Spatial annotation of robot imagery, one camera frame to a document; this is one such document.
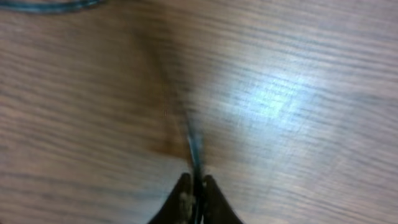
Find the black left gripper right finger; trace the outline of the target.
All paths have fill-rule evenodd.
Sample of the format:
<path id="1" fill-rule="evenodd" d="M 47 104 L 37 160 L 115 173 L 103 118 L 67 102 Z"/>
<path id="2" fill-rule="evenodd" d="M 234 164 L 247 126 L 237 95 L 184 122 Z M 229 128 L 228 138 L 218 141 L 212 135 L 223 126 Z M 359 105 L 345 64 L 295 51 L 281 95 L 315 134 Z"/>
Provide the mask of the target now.
<path id="1" fill-rule="evenodd" d="M 212 175 L 204 176 L 202 186 L 204 224 L 243 224 Z"/>

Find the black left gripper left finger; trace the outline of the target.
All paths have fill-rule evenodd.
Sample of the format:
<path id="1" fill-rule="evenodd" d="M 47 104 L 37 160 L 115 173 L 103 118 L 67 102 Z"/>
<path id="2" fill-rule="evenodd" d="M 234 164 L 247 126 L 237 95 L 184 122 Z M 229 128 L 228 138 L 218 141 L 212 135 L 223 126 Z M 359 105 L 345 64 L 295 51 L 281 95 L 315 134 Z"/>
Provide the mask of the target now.
<path id="1" fill-rule="evenodd" d="M 163 206 L 148 224 L 188 224 L 192 217 L 194 204 L 192 190 L 191 175 L 183 173 Z"/>

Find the black cable removed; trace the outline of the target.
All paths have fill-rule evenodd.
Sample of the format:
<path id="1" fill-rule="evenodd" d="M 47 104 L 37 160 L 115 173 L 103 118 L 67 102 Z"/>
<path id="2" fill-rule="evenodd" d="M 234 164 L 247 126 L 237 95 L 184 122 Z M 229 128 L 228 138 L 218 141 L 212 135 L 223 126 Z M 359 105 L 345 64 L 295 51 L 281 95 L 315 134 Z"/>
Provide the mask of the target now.
<path id="1" fill-rule="evenodd" d="M 192 173 L 193 173 L 193 195 L 195 197 L 195 204 L 192 207 L 192 220 L 191 223 L 201 224 L 203 220 L 203 163 L 201 158 L 202 150 L 202 137 L 200 130 L 197 128 L 195 120 L 186 115 L 186 129 L 187 140 L 190 149 L 192 160 Z"/>
<path id="2" fill-rule="evenodd" d="M 103 2 L 104 0 L 77 0 L 65 2 L 1 1 L 1 9 L 26 13 L 56 14 L 87 9 Z"/>

